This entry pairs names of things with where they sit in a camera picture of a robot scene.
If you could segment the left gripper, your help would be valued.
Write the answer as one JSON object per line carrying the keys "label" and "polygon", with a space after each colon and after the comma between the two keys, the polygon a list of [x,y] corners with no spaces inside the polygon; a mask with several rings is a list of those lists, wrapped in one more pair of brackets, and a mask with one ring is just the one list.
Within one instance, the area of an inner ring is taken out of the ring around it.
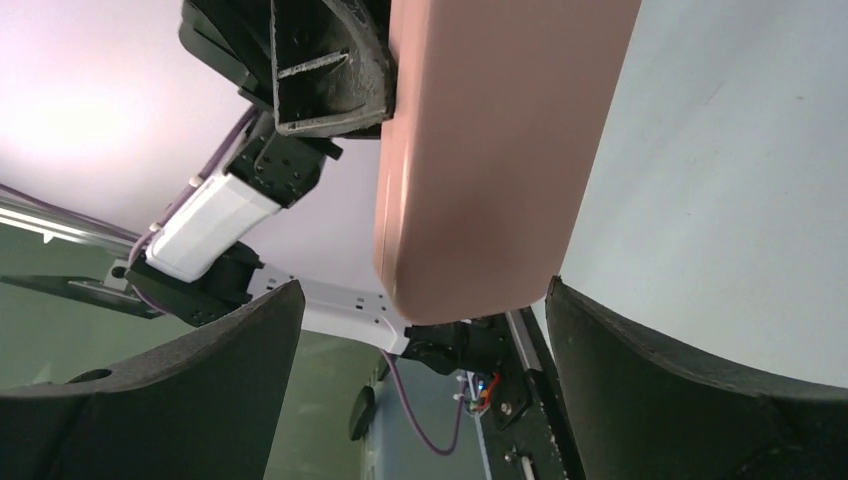
{"label": "left gripper", "polygon": [[285,136],[375,135],[392,118],[396,62],[388,1],[184,1],[183,48],[262,110]]}

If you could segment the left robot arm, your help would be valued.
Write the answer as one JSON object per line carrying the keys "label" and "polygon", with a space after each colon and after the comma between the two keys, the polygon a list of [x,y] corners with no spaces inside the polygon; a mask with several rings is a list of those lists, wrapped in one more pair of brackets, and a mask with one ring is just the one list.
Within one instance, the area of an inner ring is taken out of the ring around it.
{"label": "left robot arm", "polygon": [[207,164],[133,246],[127,278],[152,308],[194,327],[289,282],[243,238],[293,207],[394,112],[387,1],[186,1],[185,50],[250,106]]}

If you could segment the pink glasses case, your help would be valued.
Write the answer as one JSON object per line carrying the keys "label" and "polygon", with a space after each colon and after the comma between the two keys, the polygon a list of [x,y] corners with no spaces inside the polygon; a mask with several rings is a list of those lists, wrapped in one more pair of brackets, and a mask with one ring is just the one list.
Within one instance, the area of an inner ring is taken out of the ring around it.
{"label": "pink glasses case", "polygon": [[395,1],[374,265],[436,325],[526,307],[563,265],[636,1]]}

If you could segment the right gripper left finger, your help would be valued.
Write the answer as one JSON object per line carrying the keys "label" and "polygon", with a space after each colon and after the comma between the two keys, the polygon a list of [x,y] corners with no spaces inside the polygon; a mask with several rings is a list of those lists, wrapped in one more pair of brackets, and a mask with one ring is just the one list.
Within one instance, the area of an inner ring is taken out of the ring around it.
{"label": "right gripper left finger", "polygon": [[1,394],[5,479],[260,479],[305,312],[292,280],[66,383]]}

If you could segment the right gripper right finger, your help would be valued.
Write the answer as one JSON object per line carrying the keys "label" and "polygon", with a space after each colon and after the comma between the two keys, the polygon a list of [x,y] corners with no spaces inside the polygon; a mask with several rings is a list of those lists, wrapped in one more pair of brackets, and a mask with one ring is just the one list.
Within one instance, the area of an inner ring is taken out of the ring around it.
{"label": "right gripper right finger", "polygon": [[843,479],[847,391],[718,357],[554,278],[553,357],[590,479]]}

